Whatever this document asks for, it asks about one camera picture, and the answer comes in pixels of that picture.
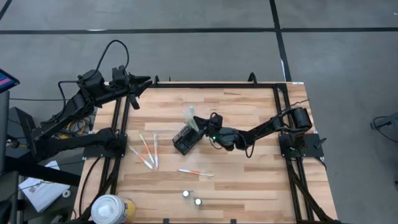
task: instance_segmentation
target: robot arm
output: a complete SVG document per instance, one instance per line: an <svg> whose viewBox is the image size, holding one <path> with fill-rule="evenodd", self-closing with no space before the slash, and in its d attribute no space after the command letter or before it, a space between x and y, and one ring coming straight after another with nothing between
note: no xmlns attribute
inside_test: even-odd
<svg viewBox="0 0 398 224"><path fill-rule="evenodd" d="M292 117L294 128L284 124L284 116ZM301 107L284 110L249 131L222 127L223 117L217 113L212 113L209 119L197 116L194 116L193 119L199 127L199 132L186 126L173 138L174 146L184 155L203 135L209 136L213 142L217 142L227 151L232 151L234 148L246 150L256 140L278 131L289 133L291 141L299 142L303 134L312 127L307 109Z"/></svg>
<svg viewBox="0 0 398 224"><path fill-rule="evenodd" d="M101 145L117 147L118 136L111 128L105 128L96 134L80 136L71 139L55 139L52 136L76 119L83 119L94 112L94 107L102 107L103 104L118 98L128 96L132 107L139 109L136 97L140 96L148 86L152 84L150 77L138 77L127 74L124 67L112 69L112 81L105 85L100 72L91 70L78 76L77 84L80 88L65 105L65 109L43 122L31 133L31 151L35 160L52 157L60 151Z"/></svg>

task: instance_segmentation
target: monitor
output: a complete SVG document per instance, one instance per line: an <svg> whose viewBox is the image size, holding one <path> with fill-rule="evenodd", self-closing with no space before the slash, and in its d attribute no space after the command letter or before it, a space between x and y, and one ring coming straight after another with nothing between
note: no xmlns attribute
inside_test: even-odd
<svg viewBox="0 0 398 224"><path fill-rule="evenodd" d="M0 175L4 172L10 92L0 93Z"/></svg>
<svg viewBox="0 0 398 224"><path fill-rule="evenodd" d="M0 69L0 93L19 84L18 79Z"/></svg>

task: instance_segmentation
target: white container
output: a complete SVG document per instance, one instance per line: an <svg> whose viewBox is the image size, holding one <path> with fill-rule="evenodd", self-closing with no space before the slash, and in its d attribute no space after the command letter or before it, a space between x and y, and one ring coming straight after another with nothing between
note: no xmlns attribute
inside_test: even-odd
<svg viewBox="0 0 398 224"><path fill-rule="evenodd" d="M136 214L132 200L115 195L103 195L95 200L91 216L97 224L129 223Z"/></svg>
<svg viewBox="0 0 398 224"><path fill-rule="evenodd" d="M189 191L187 191L187 190L184 190L183 192L182 192L182 196L183 197L188 197L189 196Z"/></svg>
<svg viewBox="0 0 398 224"><path fill-rule="evenodd" d="M195 199L195 205L201 205L201 204L202 201L199 198Z"/></svg>

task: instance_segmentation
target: tape roll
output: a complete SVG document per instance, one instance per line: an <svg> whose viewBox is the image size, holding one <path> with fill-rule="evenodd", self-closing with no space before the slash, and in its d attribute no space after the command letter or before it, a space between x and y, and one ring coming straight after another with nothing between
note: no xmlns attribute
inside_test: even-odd
<svg viewBox="0 0 398 224"><path fill-rule="evenodd" d="M62 192L62 197L64 198L68 198L71 195L70 190L65 190L64 192Z"/></svg>

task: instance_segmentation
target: wooden tabletop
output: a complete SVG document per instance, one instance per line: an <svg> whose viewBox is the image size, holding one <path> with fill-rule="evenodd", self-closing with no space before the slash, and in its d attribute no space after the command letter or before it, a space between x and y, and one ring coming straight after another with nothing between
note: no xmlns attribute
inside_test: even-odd
<svg viewBox="0 0 398 224"><path fill-rule="evenodd" d="M290 102L307 99L303 84L287 83ZM292 223L295 221L284 158L280 155L277 134L256 142L252 158L244 151L215 149L208 138L198 142L183 156L174 147L172 138L185 126L183 106L194 106L196 115L209 117L217 112L224 117L223 126L249 130L276 115L275 99L267 88L150 88L138 99L139 110L129 111L128 144L149 161L139 134L153 152L153 134L159 135L159 170L149 170L129 149L121 160L117 195L131 198L137 206L136 223ZM111 126L115 102L99 109L94 129ZM308 109L308 102L299 106ZM78 211L81 186L95 159L85 162L75 202ZM315 159L304 159L308 189L319 206L337 218L325 168ZM83 196L87 207L98 192L103 168L101 159L93 169ZM208 178L177 172L177 169L213 172ZM191 197L183 198L183 190ZM197 207L194 198L203 200ZM299 194L303 218L304 203Z"/></svg>

